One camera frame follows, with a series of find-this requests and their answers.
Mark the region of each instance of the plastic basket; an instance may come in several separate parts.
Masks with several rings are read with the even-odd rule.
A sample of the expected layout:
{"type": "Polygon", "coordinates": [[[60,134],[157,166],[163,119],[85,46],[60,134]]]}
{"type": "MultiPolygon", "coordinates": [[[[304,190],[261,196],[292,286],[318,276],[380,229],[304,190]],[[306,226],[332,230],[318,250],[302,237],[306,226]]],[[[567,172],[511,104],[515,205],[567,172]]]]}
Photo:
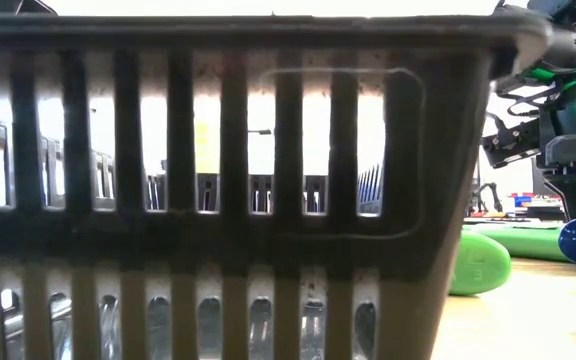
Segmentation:
{"type": "MultiPolygon", "coordinates": [[[[249,306],[262,297],[271,304],[272,337],[280,339],[268,357],[296,360],[312,355],[300,341],[302,308],[313,289],[325,305],[325,341],[313,356],[351,359],[353,312],[370,302],[376,325],[374,337],[362,342],[371,347],[366,357],[429,358],[489,82],[539,58],[547,36],[546,23],[524,17],[0,17],[0,83],[10,90],[14,169],[13,206],[0,207],[0,292],[13,289],[21,302],[25,358],[53,356],[57,330],[47,309],[59,293],[69,299],[73,359],[112,358],[101,355],[104,336],[119,339],[123,359],[149,358],[146,304],[155,296],[169,304],[168,356],[196,359],[205,340],[198,303],[214,291],[222,307],[215,356],[248,358],[249,306]],[[112,186],[101,184],[102,193],[116,192],[110,211],[95,200],[98,157],[90,150],[88,89],[99,80],[99,53],[111,59],[112,76],[102,80],[114,81],[117,122],[115,178],[112,186]],[[46,56],[56,59],[56,71],[43,67],[46,56]],[[136,145],[140,71],[160,68],[157,59],[168,64],[160,85],[172,100],[166,210],[147,211],[136,145]],[[312,71],[312,63],[323,68],[312,71]],[[366,69],[381,79],[386,118],[385,186],[373,217],[357,214],[356,99],[366,69]],[[206,72],[218,79],[221,99],[217,213],[197,211],[193,94],[208,86],[206,72]],[[327,211],[311,216],[303,204],[301,104],[318,72],[331,77],[332,151],[325,188],[317,188],[326,193],[327,211]],[[53,199],[63,209],[45,206],[42,189],[35,91],[42,76],[63,92],[65,194],[53,199]],[[270,215],[251,213],[249,200],[247,86],[260,79],[276,98],[270,215]],[[208,265],[216,270],[206,272],[208,265]],[[305,268],[321,281],[304,290],[305,268]],[[120,304],[108,320],[116,325],[110,335],[100,326],[110,316],[99,311],[106,295],[120,304]]],[[[6,316],[0,306],[0,359],[6,316]]]]}

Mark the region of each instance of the wire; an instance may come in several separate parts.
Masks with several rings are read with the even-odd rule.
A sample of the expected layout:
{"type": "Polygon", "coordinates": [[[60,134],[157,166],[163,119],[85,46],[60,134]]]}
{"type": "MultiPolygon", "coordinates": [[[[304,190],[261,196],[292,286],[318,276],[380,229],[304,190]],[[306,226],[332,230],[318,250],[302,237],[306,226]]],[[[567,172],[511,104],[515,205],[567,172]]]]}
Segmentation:
{"type": "Polygon", "coordinates": [[[495,127],[497,127],[497,131],[507,130],[506,124],[501,118],[491,112],[486,111],[486,116],[491,117],[495,121],[495,127]]]}
{"type": "Polygon", "coordinates": [[[521,117],[534,116],[534,115],[538,114],[538,110],[534,110],[534,111],[537,111],[537,113],[535,113],[533,111],[516,113],[513,111],[512,108],[519,105],[519,104],[528,104],[528,105],[536,107],[537,109],[541,109],[545,106],[550,105],[550,103],[548,101],[546,101],[543,104],[538,104],[535,102],[535,100],[538,100],[538,99],[541,99],[544,97],[549,97],[552,95],[560,94],[561,90],[562,90],[561,86],[555,86],[555,87],[552,87],[550,89],[546,89],[546,90],[539,92],[537,94],[534,94],[534,95],[520,97],[519,99],[515,100],[514,104],[512,104],[512,105],[510,105],[510,107],[508,107],[508,114],[510,114],[512,116],[521,116],[521,117]]]}
{"type": "Polygon", "coordinates": [[[497,96],[502,99],[509,99],[509,100],[519,100],[522,98],[521,95],[513,95],[513,94],[497,94],[497,96]]]}

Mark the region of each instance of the basket rim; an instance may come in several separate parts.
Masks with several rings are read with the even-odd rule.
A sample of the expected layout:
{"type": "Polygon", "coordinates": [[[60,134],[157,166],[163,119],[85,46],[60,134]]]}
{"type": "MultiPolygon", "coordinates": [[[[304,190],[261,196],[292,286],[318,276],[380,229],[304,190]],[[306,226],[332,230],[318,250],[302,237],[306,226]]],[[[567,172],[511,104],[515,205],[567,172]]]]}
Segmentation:
{"type": "Polygon", "coordinates": [[[512,71],[538,60],[552,29],[538,17],[414,16],[317,18],[312,16],[92,17],[0,15],[0,48],[456,48],[518,51],[512,71]],[[160,40],[153,42],[153,37],[160,40]]]}

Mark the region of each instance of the table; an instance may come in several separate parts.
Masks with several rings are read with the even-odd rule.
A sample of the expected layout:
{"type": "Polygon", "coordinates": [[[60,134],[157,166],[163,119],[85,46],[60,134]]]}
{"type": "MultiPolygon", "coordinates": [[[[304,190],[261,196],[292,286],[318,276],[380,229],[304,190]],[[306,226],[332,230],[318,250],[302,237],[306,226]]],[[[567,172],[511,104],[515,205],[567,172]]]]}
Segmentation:
{"type": "Polygon", "coordinates": [[[576,265],[513,259],[502,287],[446,300],[432,360],[576,359],[576,265]]]}

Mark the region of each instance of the green object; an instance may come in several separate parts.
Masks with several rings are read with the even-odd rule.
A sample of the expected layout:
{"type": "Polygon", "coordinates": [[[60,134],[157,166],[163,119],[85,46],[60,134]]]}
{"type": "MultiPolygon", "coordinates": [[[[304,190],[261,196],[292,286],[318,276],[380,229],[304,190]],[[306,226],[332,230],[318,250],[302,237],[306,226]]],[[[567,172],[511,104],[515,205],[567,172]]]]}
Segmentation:
{"type": "Polygon", "coordinates": [[[569,261],[559,249],[563,224],[477,224],[465,229],[485,235],[503,245],[512,256],[569,261]]]}
{"type": "Polygon", "coordinates": [[[495,240],[462,231],[450,295],[475,295],[494,290],[508,280],[510,254],[495,240]]]}
{"type": "Polygon", "coordinates": [[[555,73],[540,68],[533,69],[530,74],[541,81],[550,81],[555,77],[555,73]]]}

